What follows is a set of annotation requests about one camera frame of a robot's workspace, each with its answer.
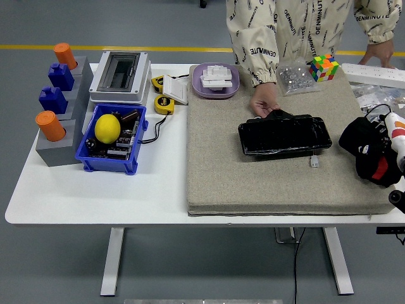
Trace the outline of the person's left hand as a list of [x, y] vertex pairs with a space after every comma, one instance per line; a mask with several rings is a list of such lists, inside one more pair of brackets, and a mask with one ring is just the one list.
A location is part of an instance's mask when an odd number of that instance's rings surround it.
[[393, 54], [394, 42], [392, 39], [378, 44], [369, 44], [367, 45], [364, 56], [358, 64], [366, 65], [372, 57], [376, 57], [380, 60], [381, 67], [394, 68], [394, 66], [390, 63], [390, 59]]

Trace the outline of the person's right hand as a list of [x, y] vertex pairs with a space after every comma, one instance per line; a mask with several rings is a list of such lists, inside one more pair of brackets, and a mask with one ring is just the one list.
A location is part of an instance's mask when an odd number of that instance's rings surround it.
[[266, 118], [273, 110], [279, 110], [276, 83], [267, 82], [257, 85], [249, 105], [256, 116], [261, 118]]

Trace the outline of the robot right hand white shell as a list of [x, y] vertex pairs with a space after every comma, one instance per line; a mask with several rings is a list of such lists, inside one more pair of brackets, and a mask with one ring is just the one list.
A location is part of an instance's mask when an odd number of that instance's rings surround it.
[[391, 163], [396, 161], [397, 167], [404, 173], [404, 118], [392, 111], [384, 115], [379, 114], [378, 117], [387, 130], [388, 144], [385, 154]]

